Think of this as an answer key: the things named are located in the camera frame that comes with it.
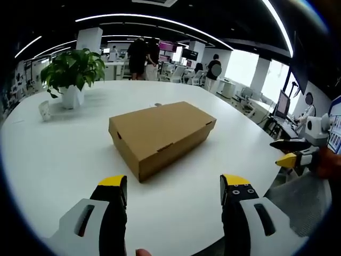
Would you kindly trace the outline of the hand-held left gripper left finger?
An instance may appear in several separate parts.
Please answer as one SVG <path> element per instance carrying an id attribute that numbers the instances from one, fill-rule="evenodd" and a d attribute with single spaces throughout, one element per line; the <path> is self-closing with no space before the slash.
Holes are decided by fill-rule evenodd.
<path id="1" fill-rule="evenodd" d="M 127 177 L 103 179 L 60 218 L 49 248 L 55 255 L 126 255 L 126 208 Z"/>

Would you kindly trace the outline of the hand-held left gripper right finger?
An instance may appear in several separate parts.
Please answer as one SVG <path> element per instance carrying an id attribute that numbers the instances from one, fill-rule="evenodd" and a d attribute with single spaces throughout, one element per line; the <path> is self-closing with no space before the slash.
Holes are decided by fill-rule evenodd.
<path id="1" fill-rule="evenodd" d="M 240 176 L 220 176 L 225 255 L 294 255 L 307 241 L 290 219 Z"/>

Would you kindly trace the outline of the person's right hand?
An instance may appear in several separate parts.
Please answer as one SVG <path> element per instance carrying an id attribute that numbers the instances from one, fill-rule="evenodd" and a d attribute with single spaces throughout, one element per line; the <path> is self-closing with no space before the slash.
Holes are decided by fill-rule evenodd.
<path id="1" fill-rule="evenodd" d="M 340 155 L 324 147 L 319 151 L 319 160 L 316 172 L 320 178 L 340 180 Z"/>

